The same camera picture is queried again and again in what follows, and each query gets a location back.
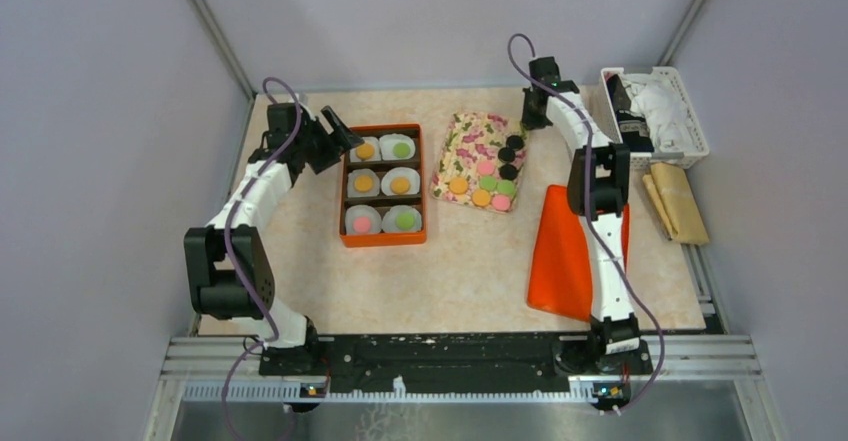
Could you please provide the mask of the orange compartment box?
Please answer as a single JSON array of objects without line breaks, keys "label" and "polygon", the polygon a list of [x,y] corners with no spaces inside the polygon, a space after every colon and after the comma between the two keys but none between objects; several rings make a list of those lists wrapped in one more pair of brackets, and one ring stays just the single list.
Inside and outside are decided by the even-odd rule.
[{"label": "orange compartment box", "polygon": [[[400,133],[410,136],[416,146],[416,154],[412,159],[404,161],[375,161],[352,163],[349,153],[345,155],[341,168],[341,193],[339,207],[338,234],[342,243],[348,248],[366,247],[388,247],[401,245],[422,244],[427,240],[427,216],[426,199],[424,195],[424,156],[423,156],[423,133],[418,124],[389,124],[374,126],[358,126],[352,129],[361,136],[373,136],[379,139],[381,136],[391,133]],[[347,197],[346,180],[347,175],[354,169],[371,169],[382,179],[383,175],[395,167],[409,167],[417,170],[421,179],[420,192],[417,195],[386,196],[382,192],[375,197],[349,198]],[[423,218],[423,228],[415,233],[389,234],[381,231],[379,234],[347,235],[345,232],[344,215],[346,210],[353,205],[369,205],[375,208],[383,218],[384,214],[392,207],[398,205],[409,205],[419,210]]]}]

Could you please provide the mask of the orange box lid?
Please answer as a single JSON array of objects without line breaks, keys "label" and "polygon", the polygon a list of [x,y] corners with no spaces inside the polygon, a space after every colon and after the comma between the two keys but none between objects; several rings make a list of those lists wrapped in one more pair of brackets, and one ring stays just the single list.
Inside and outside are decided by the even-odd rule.
[{"label": "orange box lid", "polygon": [[529,307],[577,321],[590,320],[592,278],[589,251],[567,188],[547,188],[529,275]]}]

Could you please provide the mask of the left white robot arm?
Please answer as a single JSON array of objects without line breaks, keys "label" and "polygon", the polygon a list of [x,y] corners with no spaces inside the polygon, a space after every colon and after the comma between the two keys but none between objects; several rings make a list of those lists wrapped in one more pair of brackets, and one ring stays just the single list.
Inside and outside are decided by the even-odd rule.
[{"label": "left white robot arm", "polygon": [[308,317],[276,295],[261,234],[306,168],[319,174],[363,144],[331,106],[314,115],[299,101],[271,103],[268,128],[221,211],[187,230],[183,247],[193,310],[250,330],[264,347],[283,348],[297,374],[319,365],[320,347],[308,339]]}]

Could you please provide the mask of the floral tray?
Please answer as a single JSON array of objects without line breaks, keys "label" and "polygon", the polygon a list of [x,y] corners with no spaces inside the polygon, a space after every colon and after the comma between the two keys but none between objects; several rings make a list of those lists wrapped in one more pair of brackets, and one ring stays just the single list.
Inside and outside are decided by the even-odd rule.
[{"label": "floral tray", "polygon": [[[511,212],[516,204],[522,170],[527,158],[529,135],[520,121],[493,113],[458,112],[453,115],[430,177],[431,196],[438,201],[460,206],[495,213],[509,213],[496,211],[491,203],[485,208],[476,207],[472,204],[471,194],[474,190],[480,189],[479,179],[482,176],[476,172],[476,167],[483,160],[490,160],[496,165],[493,176],[498,181],[501,180],[498,170],[505,163],[498,159],[497,153],[499,149],[505,147],[505,141],[511,135],[520,135],[525,140],[525,147],[515,151],[516,159],[510,163],[520,171],[518,178],[513,181],[516,184],[516,193],[511,199],[512,206],[509,211]],[[468,181],[469,189],[465,195],[457,196],[449,191],[448,183],[454,177],[464,177]]]}]

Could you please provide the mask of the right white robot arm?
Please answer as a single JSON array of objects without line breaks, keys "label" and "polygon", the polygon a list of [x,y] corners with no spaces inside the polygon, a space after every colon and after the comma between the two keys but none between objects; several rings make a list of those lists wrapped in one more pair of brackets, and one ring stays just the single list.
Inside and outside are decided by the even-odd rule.
[{"label": "right white robot arm", "polygon": [[529,62],[531,86],[524,90],[522,125],[555,127],[572,156],[567,202],[588,248],[592,287],[589,365],[612,373],[641,344],[638,319],[626,280],[623,227],[628,203],[630,151],[609,138],[582,102],[574,82],[561,78],[552,56]]}]

